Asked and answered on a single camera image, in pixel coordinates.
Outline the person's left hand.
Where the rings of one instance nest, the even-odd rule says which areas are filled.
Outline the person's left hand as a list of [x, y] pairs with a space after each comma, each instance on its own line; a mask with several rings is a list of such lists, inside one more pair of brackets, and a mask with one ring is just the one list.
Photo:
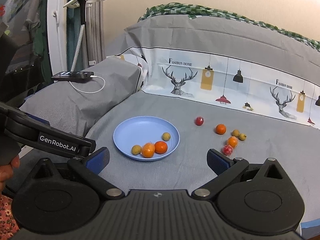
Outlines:
[[19, 168], [19, 166], [20, 158], [19, 155], [17, 155], [12, 159], [10, 164], [0, 167], [0, 192], [4, 190], [5, 182], [13, 176], [14, 169]]

